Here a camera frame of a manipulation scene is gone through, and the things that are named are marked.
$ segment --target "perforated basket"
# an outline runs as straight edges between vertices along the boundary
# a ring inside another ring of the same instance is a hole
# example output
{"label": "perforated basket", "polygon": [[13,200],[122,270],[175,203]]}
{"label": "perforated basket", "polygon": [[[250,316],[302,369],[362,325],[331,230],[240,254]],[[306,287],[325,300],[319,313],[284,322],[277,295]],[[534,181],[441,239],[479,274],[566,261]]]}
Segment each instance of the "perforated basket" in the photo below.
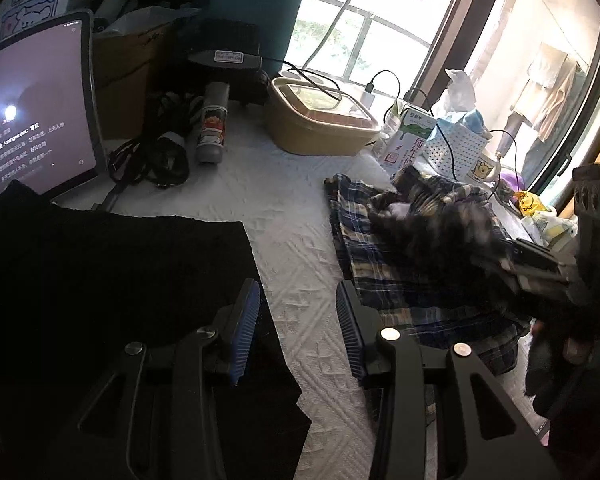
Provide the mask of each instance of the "perforated basket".
{"label": "perforated basket", "polygon": [[[489,142],[483,136],[474,134],[462,124],[438,122],[443,129],[446,140],[454,152],[454,167],[459,180],[474,168],[478,156]],[[451,153],[438,128],[433,130],[432,137],[427,141],[422,155],[429,161],[437,174],[453,178],[451,171]]]}

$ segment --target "ribbed rubber pad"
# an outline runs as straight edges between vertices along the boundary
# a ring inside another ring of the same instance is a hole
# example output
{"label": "ribbed rubber pad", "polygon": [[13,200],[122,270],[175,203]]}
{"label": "ribbed rubber pad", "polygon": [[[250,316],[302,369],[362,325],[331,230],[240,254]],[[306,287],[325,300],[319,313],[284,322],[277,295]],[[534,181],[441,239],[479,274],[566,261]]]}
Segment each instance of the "ribbed rubber pad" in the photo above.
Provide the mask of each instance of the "ribbed rubber pad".
{"label": "ribbed rubber pad", "polygon": [[235,331],[234,344],[231,352],[231,366],[229,378],[231,384],[236,385],[244,374],[249,359],[249,350],[256,329],[258,313],[260,311],[260,285],[254,282],[247,295],[247,300],[242,311],[242,319]]}
{"label": "ribbed rubber pad", "polygon": [[339,284],[336,289],[336,312],[338,313],[338,321],[340,322],[344,346],[347,349],[351,375],[358,380],[361,380],[366,375],[363,366],[362,338],[360,337],[358,327],[353,317],[349,297],[342,284]]}

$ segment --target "tablet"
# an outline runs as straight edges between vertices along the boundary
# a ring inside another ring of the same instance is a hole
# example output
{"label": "tablet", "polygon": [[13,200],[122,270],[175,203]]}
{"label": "tablet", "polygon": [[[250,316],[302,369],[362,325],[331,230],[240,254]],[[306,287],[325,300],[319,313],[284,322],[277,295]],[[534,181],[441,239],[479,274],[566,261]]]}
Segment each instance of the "tablet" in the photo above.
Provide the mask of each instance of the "tablet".
{"label": "tablet", "polygon": [[0,192],[19,180],[51,198],[104,170],[91,21],[71,12],[0,43]]}

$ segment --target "yellow snack bag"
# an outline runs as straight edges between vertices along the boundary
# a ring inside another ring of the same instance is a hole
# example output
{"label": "yellow snack bag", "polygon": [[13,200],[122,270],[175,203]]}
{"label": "yellow snack bag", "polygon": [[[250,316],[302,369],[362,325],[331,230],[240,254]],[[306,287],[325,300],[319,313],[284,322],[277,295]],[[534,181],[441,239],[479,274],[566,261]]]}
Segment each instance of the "yellow snack bag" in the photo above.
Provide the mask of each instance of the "yellow snack bag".
{"label": "yellow snack bag", "polygon": [[513,194],[518,199],[518,209],[524,216],[531,216],[536,211],[549,211],[540,197],[528,191],[517,191]]}

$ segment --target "beige plastic container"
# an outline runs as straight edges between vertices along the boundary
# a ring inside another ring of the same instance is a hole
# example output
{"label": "beige plastic container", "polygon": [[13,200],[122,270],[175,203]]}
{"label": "beige plastic container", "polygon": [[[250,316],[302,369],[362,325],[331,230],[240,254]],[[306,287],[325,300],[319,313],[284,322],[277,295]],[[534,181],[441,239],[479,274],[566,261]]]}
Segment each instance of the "beige plastic container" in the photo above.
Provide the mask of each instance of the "beige plastic container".
{"label": "beige plastic container", "polygon": [[337,103],[311,83],[285,77],[275,78],[267,91],[267,129],[286,152],[355,155],[380,131],[371,113],[344,92]]}

